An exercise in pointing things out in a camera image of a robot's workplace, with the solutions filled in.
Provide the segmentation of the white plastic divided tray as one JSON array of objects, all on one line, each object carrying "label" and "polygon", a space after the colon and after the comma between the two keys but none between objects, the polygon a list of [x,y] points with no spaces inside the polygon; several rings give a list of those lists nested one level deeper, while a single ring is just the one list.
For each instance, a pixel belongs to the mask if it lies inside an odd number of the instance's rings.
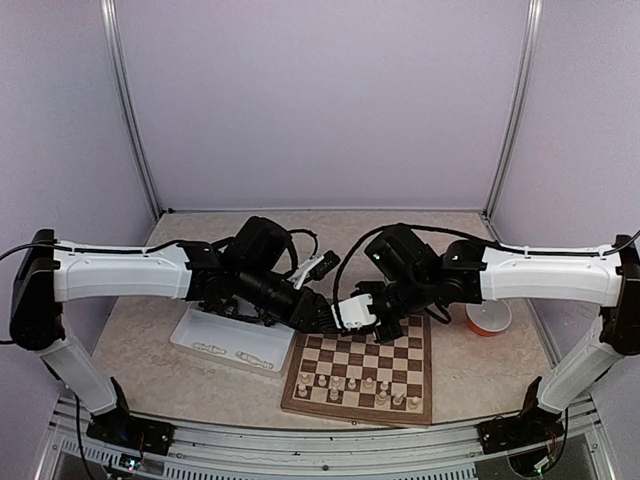
[{"label": "white plastic divided tray", "polygon": [[[170,342],[183,353],[269,378],[282,378],[295,332],[284,325],[253,325],[190,307],[174,329]],[[214,344],[226,355],[211,355],[191,347],[193,342]],[[274,364],[273,370],[251,366],[236,357],[237,351]]]}]

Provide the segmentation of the wooden chess board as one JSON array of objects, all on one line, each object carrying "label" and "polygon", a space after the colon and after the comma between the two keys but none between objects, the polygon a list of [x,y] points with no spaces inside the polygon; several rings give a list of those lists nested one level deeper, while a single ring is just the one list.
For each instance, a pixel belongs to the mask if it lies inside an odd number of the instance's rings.
[{"label": "wooden chess board", "polygon": [[[371,335],[310,335],[297,333],[291,349],[289,370],[281,399],[288,413],[385,426],[429,426],[432,423],[431,320],[411,315],[400,321],[404,335],[387,344],[378,344]],[[320,387],[318,377],[327,377]],[[333,376],[342,378],[340,398],[329,399]],[[368,391],[366,378],[375,386]],[[347,383],[355,378],[357,387]],[[380,383],[388,381],[386,405],[376,403]],[[308,396],[298,395],[297,386],[306,384]],[[400,406],[392,404],[394,394],[404,394]],[[419,397],[420,405],[409,409],[407,401]]]}]

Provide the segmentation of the white knight piece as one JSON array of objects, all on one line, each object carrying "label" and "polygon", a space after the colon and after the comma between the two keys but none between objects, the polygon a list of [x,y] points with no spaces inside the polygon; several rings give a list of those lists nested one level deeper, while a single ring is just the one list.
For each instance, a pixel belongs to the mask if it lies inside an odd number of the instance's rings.
[{"label": "white knight piece", "polygon": [[400,406],[403,403],[403,401],[404,401],[404,394],[401,392],[394,394],[392,397],[392,404],[394,406]]}]

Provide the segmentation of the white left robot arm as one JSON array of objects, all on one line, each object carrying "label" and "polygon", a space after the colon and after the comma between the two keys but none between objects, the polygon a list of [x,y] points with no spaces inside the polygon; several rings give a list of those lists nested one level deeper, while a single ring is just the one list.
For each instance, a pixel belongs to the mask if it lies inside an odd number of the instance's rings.
[{"label": "white left robot arm", "polygon": [[172,425],[131,414],[122,388],[92,364],[66,331],[64,303],[93,297],[157,296],[208,306],[238,297],[260,321],[303,333],[330,333],[336,324],[328,301],[291,273],[274,272],[283,252],[297,257],[290,233],[260,218],[255,226],[214,243],[174,240],[151,248],[64,243],[50,229],[22,246],[13,284],[12,343],[37,353],[91,415],[88,434],[111,444],[142,448],[153,438],[168,447]]}]

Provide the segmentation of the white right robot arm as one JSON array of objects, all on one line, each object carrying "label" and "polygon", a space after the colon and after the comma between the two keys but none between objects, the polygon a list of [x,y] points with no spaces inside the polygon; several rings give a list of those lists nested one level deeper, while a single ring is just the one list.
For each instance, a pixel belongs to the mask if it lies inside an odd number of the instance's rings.
[{"label": "white right robot arm", "polygon": [[639,352],[639,254],[627,235],[613,246],[566,252],[459,240],[437,254],[401,225],[378,235],[365,254],[389,281],[374,293],[370,309],[381,342],[399,336],[400,319],[431,305],[445,310],[452,303],[527,298],[598,306],[598,317],[570,353],[529,385],[517,415],[478,425],[486,454],[563,435],[560,417],[573,399]]}]

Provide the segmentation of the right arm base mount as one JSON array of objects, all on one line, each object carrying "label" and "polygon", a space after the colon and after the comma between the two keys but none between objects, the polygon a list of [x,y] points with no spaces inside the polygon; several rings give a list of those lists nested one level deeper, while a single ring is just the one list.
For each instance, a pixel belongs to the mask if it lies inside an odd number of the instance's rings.
[{"label": "right arm base mount", "polygon": [[477,425],[484,454],[493,454],[562,437],[565,427],[560,414],[545,411],[500,417]]}]

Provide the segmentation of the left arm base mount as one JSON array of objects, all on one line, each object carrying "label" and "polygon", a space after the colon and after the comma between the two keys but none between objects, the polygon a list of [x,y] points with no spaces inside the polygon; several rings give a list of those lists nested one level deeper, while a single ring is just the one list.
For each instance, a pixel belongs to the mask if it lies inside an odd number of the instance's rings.
[{"label": "left arm base mount", "polygon": [[175,426],[168,422],[147,419],[114,409],[102,415],[92,415],[87,435],[142,453],[167,456],[173,442]]}]

